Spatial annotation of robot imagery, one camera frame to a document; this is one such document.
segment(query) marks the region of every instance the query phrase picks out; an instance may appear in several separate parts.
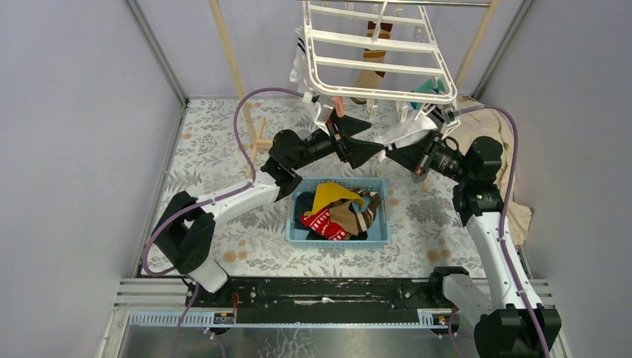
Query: clothespin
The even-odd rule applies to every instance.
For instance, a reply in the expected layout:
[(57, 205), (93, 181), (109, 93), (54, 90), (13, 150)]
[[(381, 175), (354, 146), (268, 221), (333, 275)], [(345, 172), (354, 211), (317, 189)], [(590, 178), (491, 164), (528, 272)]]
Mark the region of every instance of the clothespin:
[(338, 118), (344, 117), (344, 104), (342, 103), (342, 97), (339, 95), (334, 96), (334, 109)]
[(377, 108), (378, 108), (378, 105), (375, 104), (375, 99), (373, 98), (367, 99), (367, 112), (369, 113), (369, 119), (368, 119), (369, 122), (373, 118), (373, 116), (375, 116), (375, 113), (377, 112)]

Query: floor mat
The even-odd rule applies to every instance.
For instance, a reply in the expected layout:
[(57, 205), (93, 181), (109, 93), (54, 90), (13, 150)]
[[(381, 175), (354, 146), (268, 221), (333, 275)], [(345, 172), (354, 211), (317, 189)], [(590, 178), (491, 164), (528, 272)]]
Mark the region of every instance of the floor mat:
[[(162, 197), (158, 217), (171, 197), (182, 190), (191, 195), (213, 193), (243, 181), (247, 164), (233, 136), (233, 113), (237, 100), (192, 100)], [(271, 139), (284, 128), (309, 135), (315, 126), (299, 99), (252, 101), (255, 128), (266, 116), (265, 137)], [(396, 121), (394, 106), (379, 102), (373, 127), (357, 137), (370, 139)], [(366, 119), (365, 106), (345, 101), (350, 116)], [(250, 138), (239, 122), (242, 142)], [(268, 158), (259, 152), (256, 167)], [(304, 178), (360, 176), (384, 178), (388, 184), (392, 240), (380, 250), (295, 249), (285, 239), (287, 201), (251, 210), (215, 229), (211, 255), (233, 276), (338, 276), (338, 277), (428, 277), (435, 266), (463, 266), (473, 277), (483, 277), (481, 259), (470, 235), (462, 228), (452, 208), (454, 181), (431, 173), (430, 191), (412, 183), (408, 171), (397, 163), (376, 158), (351, 169), (330, 155), (298, 171)], [(161, 271), (171, 264), (154, 246), (149, 266)]]

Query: sock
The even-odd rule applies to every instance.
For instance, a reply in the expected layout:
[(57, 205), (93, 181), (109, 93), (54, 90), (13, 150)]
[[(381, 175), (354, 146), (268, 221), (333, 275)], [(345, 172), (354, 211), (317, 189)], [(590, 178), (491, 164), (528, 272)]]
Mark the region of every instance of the sock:
[(297, 50), (294, 61), (292, 62), (292, 70), (290, 71), (290, 82), (298, 85), (298, 92), (309, 92), (307, 86), (307, 62), (305, 51), (307, 50), (305, 40), (303, 39), (303, 29), (297, 28)]
[(332, 222), (329, 209), (326, 207), (314, 215), (302, 217), (301, 221), (315, 233), (329, 240), (345, 240), (349, 236), (340, 225)]
[[(390, 39), (391, 38), (391, 30), (393, 30), (393, 24), (389, 24), (383, 22), (380, 25), (381, 29), (379, 31), (380, 39)], [(372, 37), (373, 32), (375, 31), (376, 23), (369, 21), (367, 24), (367, 37)], [(366, 62), (374, 62), (374, 63), (384, 63), (384, 56), (386, 55), (386, 51), (383, 50), (370, 50), (368, 48), (364, 49), (364, 53), (362, 55), (362, 60)], [(360, 71), (360, 75), (358, 75), (358, 80), (355, 82), (356, 87), (360, 88), (371, 88), (375, 89), (379, 86), (380, 82), (384, 78), (383, 71), (371, 71), (368, 69), (363, 69)], [(356, 104), (366, 104), (366, 98), (351, 98), (351, 100)]]
[(297, 196), (296, 202), (294, 203), (294, 228), (299, 230), (311, 230), (303, 224), (301, 218), (305, 215), (306, 211), (312, 210), (314, 196), (315, 194), (313, 192), (302, 192)]

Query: hanging sock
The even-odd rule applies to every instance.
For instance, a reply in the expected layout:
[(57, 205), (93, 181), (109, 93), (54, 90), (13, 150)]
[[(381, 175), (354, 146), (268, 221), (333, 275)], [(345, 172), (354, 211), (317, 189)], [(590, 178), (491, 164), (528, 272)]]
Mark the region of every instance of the hanging sock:
[[(380, 24), (380, 30), (378, 37), (380, 39), (390, 39), (391, 38), (391, 30), (393, 30), (393, 24), (389, 24), (387, 22), (383, 22)], [(369, 21), (367, 24), (367, 37), (373, 37), (373, 32), (375, 31), (376, 23)], [(366, 62), (373, 63), (384, 63), (384, 56), (386, 55), (386, 51), (383, 50), (370, 50), (368, 48), (364, 49), (364, 53), (362, 55), (362, 59)], [(375, 89), (379, 86), (384, 78), (383, 71), (371, 71), (369, 69), (363, 69), (360, 71), (360, 75), (358, 76), (358, 80), (355, 82), (356, 87), (360, 88), (369, 88)], [(366, 98), (351, 98), (351, 100), (356, 104), (366, 104)]]
[(297, 49), (294, 61), (292, 61), (292, 70), (290, 71), (290, 82), (298, 85), (298, 92), (309, 92), (309, 86), (307, 85), (307, 62), (306, 62), (306, 44), (303, 39), (303, 29), (296, 28), (297, 33)]

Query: wooden pole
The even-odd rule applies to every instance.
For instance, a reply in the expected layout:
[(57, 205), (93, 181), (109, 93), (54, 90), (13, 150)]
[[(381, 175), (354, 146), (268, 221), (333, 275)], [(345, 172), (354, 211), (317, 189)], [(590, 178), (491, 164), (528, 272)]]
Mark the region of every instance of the wooden pole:
[[(222, 46), (224, 47), (224, 53), (226, 54), (226, 61), (228, 61), (228, 66), (230, 66), (230, 73), (233, 75), (233, 83), (235, 84), (235, 90), (237, 90), (237, 95), (241, 99), (244, 96), (246, 96), (246, 91), (244, 90), (244, 82), (241, 80), (239, 68), (237, 67), (237, 60), (235, 59), (235, 52), (233, 52), (233, 46), (230, 43), (228, 30), (226, 29), (226, 23), (224, 22), (224, 17), (221, 14), (221, 8), (219, 7), (218, 0), (209, 0), (209, 4), (211, 5), (211, 11), (213, 12), (215, 27), (218, 29), (219, 38), (221, 40)], [(248, 133), (250, 134), (250, 142), (253, 144), (253, 149), (254, 149), (254, 152), (256, 153), (257, 135), (255, 132), (255, 125), (253, 124), (253, 117), (250, 115), (250, 105), (248, 104), (244, 105), (243, 110), (241, 112), (244, 114), (244, 118), (246, 120), (246, 126), (248, 126)]]
[(487, 8), (485, 17), (483, 18), (481, 23), (478, 25), (476, 36), (474, 37), (474, 40), (472, 41), (472, 43), (470, 43), (470, 48), (467, 49), (465, 58), (463, 62), (461, 63), (461, 68), (458, 70), (458, 76), (456, 79), (457, 87), (461, 84), (461, 82), (463, 82), (463, 79), (465, 78), (465, 74), (467, 73), (467, 70), (470, 69), (472, 60), (474, 59), (474, 56), (476, 55), (476, 52), (478, 51), (478, 47), (481, 45), (481, 41), (483, 40), (483, 37), (487, 33), (487, 28), (490, 26), (490, 22), (492, 21), (494, 13), (496, 13), (496, 9), (498, 8), (499, 4), (500, 4), (500, 0), (490, 1), (490, 6)]

